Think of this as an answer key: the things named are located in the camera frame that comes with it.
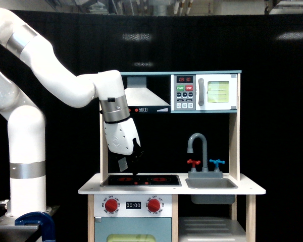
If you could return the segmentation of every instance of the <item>microwave door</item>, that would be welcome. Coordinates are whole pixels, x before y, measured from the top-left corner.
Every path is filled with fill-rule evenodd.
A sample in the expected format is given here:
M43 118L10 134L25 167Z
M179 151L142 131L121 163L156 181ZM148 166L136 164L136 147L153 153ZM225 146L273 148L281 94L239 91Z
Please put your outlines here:
M196 76L196 110L231 110L237 107L237 75Z

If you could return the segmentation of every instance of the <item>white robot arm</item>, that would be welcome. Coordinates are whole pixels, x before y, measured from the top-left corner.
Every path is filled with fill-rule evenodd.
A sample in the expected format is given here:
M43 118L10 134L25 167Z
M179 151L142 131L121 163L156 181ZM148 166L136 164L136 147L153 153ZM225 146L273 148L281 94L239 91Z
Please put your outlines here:
M7 216L46 211L45 118L1 72L0 114L8 120L11 199Z
M52 45L18 16L0 8L0 44L28 65L41 84L71 107L99 97L109 149L131 155L140 146L118 71L74 76L56 58Z

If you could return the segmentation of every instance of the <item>red knob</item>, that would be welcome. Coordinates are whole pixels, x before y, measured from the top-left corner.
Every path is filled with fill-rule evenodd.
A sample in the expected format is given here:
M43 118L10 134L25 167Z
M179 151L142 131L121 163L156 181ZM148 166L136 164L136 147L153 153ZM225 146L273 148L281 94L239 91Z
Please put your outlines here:
M118 208L118 202L114 199L109 199L106 201L106 210L108 212L114 212L116 211Z
M151 199L147 205L148 209L150 212L157 212L160 208L161 205L157 199Z
M201 161L196 161L196 160L192 160L192 159L189 159L187 162L187 164L191 164L192 163L192 167L195 168L195 165L200 165L201 164Z

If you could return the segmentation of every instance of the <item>green start button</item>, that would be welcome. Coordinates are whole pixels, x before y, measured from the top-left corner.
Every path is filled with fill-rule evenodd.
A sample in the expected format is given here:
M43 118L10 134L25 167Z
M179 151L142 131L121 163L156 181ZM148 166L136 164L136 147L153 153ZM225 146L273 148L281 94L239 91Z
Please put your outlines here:
M176 91L183 92L184 91L184 86L183 85L177 85L176 86Z

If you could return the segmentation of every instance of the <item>oven door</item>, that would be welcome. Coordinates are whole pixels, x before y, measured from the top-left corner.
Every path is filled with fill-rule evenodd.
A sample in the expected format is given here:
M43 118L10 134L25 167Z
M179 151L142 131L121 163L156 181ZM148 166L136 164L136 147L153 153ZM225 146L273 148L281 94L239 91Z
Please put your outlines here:
M95 242L171 242L172 218L96 217Z

